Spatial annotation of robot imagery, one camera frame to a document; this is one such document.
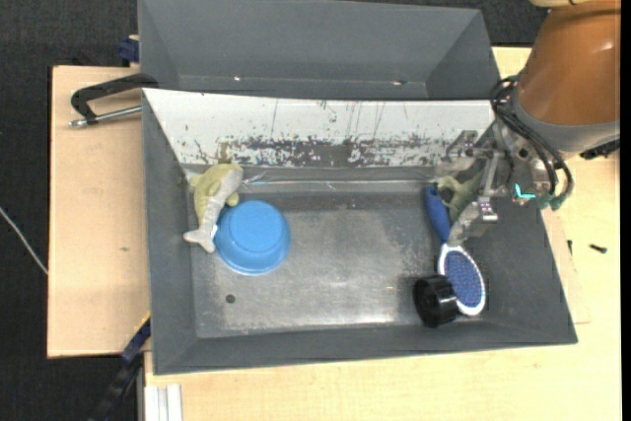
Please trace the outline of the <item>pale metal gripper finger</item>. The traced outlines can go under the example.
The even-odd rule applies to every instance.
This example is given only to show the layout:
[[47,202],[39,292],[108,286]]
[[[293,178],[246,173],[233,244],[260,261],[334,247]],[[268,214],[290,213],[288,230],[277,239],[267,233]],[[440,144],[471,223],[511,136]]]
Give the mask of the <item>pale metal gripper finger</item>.
[[440,158],[437,175],[457,175],[469,171],[486,158],[487,149],[481,145],[480,133],[462,130]]
[[450,246],[463,246],[468,239],[481,237],[499,221],[492,198],[488,196],[477,197],[468,204],[450,203],[448,209],[451,220]]

